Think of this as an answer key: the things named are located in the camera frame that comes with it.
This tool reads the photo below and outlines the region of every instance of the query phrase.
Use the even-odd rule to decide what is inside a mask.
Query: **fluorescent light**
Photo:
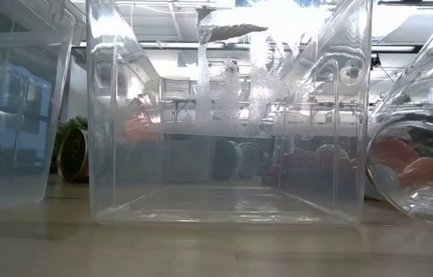
[[[408,1],[379,1],[378,5],[396,5],[396,6],[417,6],[417,7],[433,7],[433,1],[419,1],[419,2],[408,2]]]
[[[197,42],[163,42],[161,44],[157,42],[140,42],[139,43],[143,48],[184,48],[184,49],[196,49],[200,46]],[[208,49],[223,49],[225,47],[225,43],[216,42],[216,43],[208,43]]]
[[[411,52],[415,50],[414,46],[397,46],[397,45],[372,45],[372,52]]]

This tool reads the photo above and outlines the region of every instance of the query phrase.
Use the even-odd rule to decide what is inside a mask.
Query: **red object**
[[[326,149],[321,153],[320,163],[327,168],[334,167],[334,152],[331,149]]]
[[[293,166],[297,169],[301,169],[305,164],[305,151],[301,149],[295,149],[292,156]]]
[[[271,176],[271,179],[278,181],[279,175],[281,174],[281,166],[279,165],[273,165],[269,169],[269,175]]]
[[[307,151],[303,157],[304,166],[306,169],[313,169],[317,166],[317,157],[315,152]]]
[[[152,125],[149,117],[132,118],[124,122],[124,137],[131,142],[156,142],[157,134],[146,132],[147,127]]]
[[[342,180],[346,180],[349,178],[353,171],[353,166],[351,165],[351,161],[347,158],[341,158],[338,162],[338,176]]]
[[[399,183],[401,186],[424,185],[427,183],[433,185],[433,158],[419,158],[406,166],[399,175]]]
[[[400,174],[417,158],[419,154],[410,145],[396,138],[387,138],[373,145],[371,161],[374,165],[386,165]]]
[[[281,157],[281,166],[286,172],[293,169],[293,154],[284,154]]]

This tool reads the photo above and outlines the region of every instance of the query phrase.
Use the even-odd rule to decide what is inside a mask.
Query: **orange object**
[[[399,175],[399,183],[402,186],[427,182],[433,183],[433,158],[416,159]]]
[[[150,125],[152,125],[152,122],[148,117],[129,119],[124,122],[123,135],[132,142],[155,142],[157,135],[146,132],[146,127]]]
[[[400,174],[406,166],[419,158],[419,154],[405,142],[387,138],[374,144],[372,157],[374,165],[388,166]]]

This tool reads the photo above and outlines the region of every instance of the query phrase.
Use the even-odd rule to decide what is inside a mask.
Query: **ceiling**
[[[70,1],[85,13],[85,0]],[[174,2],[116,0],[116,2],[119,11],[126,22],[132,26],[140,42],[196,42],[196,7],[203,5],[217,8],[235,6],[235,0],[179,0]],[[375,36],[374,43],[422,45],[433,32],[433,8],[374,5],[372,29]],[[193,69],[177,66],[180,52],[182,51],[147,51],[160,75],[191,78],[194,75]],[[214,55],[238,56],[240,54],[219,52]],[[392,87],[393,82],[414,57],[414,54],[379,55],[381,68],[374,68],[371,72],[371,102],[376,102],[381,94],[386,93]]]

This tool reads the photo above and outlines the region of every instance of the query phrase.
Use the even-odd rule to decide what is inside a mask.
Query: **clear plastic box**
[[[189,44],[196,45],[194,83],[167,80],[155,70],[150,57],[171,51],[170,43],[148,55],[112,0],[87,3],[90,192],[97,221],[358,222],[371,1],[334,7],[306,47],[298,31],[282,43],[271,27],[260,26],[299,30],[281,20],[285,10],[270,9],[267,20],[238,16],[254,8],[199,12],[200,42],[209,43]],[[225,13],[240,22],[215,23]],[[243,76],[238,58],[224,60],[215,74],[208,57],[222,49],[246,57],[250,74]]]
[[[81,24],[66,6],[0,0],[0,208],[45,194],[71,43]]]

